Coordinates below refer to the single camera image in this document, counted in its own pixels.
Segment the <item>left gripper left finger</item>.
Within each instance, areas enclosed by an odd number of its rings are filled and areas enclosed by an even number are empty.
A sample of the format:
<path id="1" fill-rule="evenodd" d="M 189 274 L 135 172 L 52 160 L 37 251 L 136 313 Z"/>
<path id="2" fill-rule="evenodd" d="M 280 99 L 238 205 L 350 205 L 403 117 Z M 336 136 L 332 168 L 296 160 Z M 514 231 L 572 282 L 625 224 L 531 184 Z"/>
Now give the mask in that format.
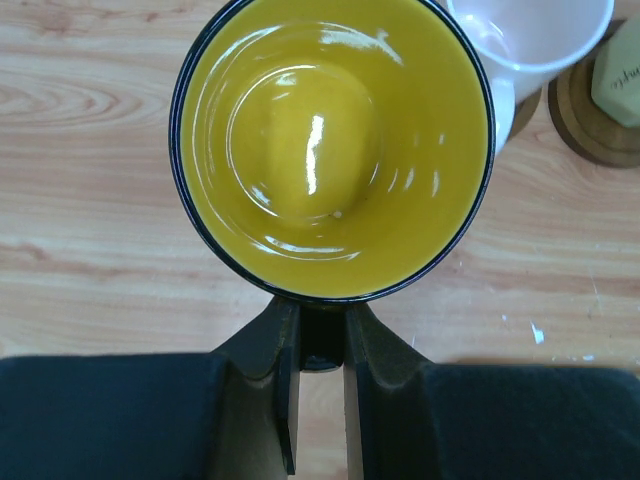
<path id="1" fill-rule="evenodd" d="M 1 363 L 5 479 L 284 479 L 300 309 L 280 298 L 211 352 Z"/>

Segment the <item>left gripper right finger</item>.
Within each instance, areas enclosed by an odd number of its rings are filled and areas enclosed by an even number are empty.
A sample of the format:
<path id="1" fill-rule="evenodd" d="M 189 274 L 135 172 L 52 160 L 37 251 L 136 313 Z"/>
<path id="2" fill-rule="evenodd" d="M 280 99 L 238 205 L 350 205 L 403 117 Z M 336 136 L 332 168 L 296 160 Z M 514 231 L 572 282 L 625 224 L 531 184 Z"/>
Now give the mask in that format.
<path id="1" fill-rule="evenodd" d="M 635 479 L 626 371 L 437 364 L 359 305 L 345 315 L 352 479 Z"/>

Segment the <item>yellow cup black handle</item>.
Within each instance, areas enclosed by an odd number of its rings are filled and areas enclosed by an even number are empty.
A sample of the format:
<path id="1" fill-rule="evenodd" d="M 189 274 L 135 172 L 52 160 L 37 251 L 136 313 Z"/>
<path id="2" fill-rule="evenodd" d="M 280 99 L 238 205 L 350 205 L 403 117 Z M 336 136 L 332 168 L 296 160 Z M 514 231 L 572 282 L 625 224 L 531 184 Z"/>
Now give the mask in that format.
<path id="1" fill-rule="evenodd" d="M 169 114 L 185 212 L 233 272 L 343 309 L 434 269 L 496 154 L 489 82 L 434 1 L 230 1 Z"/>

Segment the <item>brown coaster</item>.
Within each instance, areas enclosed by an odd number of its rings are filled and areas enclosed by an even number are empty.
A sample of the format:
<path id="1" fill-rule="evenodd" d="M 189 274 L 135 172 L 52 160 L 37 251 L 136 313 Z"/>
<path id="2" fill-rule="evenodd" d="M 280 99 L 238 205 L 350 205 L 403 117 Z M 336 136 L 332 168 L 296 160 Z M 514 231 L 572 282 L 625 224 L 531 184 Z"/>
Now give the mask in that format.
<path id="1" fill-rule="evenodd" d="M 516 105 L 513 124 L 508 136 L 509 140 L 517 136 L 531 121 L 540 102 L 542 92 L 543 89 L 539 88 Z"/>
<path id="2" fill-rule="evenodd" d="M 589 54 L 549 83 L 548 108 L 561 139 L 577 155 L 598 165 L 629 169 L 639 166 L 639 129 L 620 125 L 591 98 L 596 55 L 624 23 L 611 21 Z"/>

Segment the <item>brown coaster bottom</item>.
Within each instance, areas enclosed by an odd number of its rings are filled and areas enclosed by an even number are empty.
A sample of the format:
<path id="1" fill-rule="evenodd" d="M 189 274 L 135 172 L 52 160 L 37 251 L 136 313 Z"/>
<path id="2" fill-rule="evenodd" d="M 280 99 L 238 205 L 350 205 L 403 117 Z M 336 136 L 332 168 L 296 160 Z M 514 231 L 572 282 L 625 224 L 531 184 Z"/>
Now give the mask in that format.
<path id="1" fill-rule="evenodd" d="M 611 21 L 589 54 L 549 83 L 548 108 L 561 139 L 577 155 L 598 165 L 629 169 L 639 166 L 639 129 L 620 125 L 591 98 L 596 55 L 624 23 Z"/>

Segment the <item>pink translucent cup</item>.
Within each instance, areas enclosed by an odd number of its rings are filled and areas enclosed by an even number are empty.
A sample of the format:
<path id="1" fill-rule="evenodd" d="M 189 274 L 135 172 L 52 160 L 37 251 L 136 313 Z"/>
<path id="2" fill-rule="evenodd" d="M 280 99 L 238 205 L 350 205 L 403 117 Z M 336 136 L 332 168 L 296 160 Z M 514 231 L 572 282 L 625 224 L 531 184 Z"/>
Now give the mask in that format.
<path id="1" fill-rule="evenodd" d="M 446 7 L 480 57 L 489 81 L 496 151 L 516 106 L 584 58 L 603 37 L 613 0 L 458 0 Z"/>

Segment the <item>white cup green handle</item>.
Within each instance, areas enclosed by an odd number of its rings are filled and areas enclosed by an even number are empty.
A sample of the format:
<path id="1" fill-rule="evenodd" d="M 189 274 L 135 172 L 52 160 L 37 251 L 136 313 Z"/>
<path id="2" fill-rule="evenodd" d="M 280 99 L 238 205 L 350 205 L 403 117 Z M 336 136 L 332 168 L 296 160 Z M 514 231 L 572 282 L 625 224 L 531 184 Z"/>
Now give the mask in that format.
<path id="1" fill-rule="evenodd" d="M 599 50 L 591 97 L 623 127 L 639 126 L 639 15 L 626 20 Z"/>

